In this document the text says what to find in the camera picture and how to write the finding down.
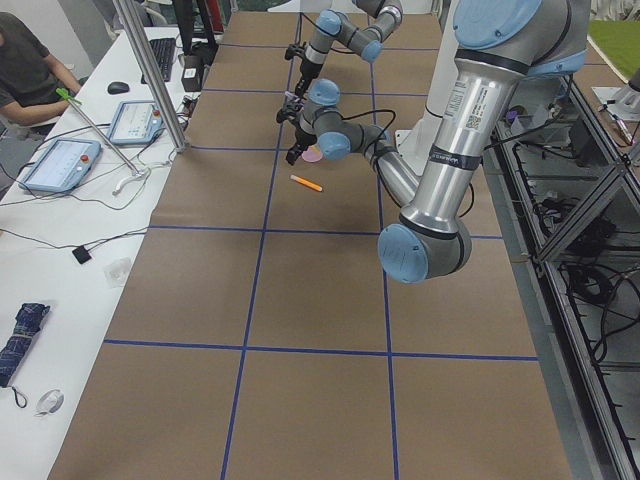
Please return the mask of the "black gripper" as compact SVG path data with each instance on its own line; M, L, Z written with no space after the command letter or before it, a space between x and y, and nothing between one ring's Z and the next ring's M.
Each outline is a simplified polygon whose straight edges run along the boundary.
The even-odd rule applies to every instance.
M300 65L300 80L295 86L294 93L297 97L303 97L307 91L307 86L317 77L317 64L307 59Z
M295 127L295 143L287 151L286 162L289 165L295 165L300 158L300 150L302 159L309 159L311 155L311 147L316 143L316 135L313 127L303 118L297 117L293 121Z

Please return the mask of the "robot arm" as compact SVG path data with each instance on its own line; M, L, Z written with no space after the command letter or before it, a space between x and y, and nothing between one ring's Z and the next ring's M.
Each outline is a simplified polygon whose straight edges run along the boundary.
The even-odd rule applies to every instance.
M306 43L287 47L286 60L301 59L301 78L294 95L302 98L312 82L319 77L333 44L338 42L368 63L380 55L384 41L401 25L403 7L400 1L353 1L360 10L374 18L372 25L359 28L349 17L333 9L322 10L314 21L315 29Z
M359 28L343 13L326 9L311 39L289 45L301 77L277 113L295 129L286 159L294 163L311 145L328 160L363 155L400 209L397 223L380 233L384 271L402 283L446 276L467 262L472 242L459 208L491 133L518 84L528 77L577 72L586 58L590 5L586 1L462 1L449 13L457 41L456 79L429 148L415 173L377 125L349 121L339 111L339 87L320 73L334 44L367 62L399 28L397 1L362 1L374 22Z

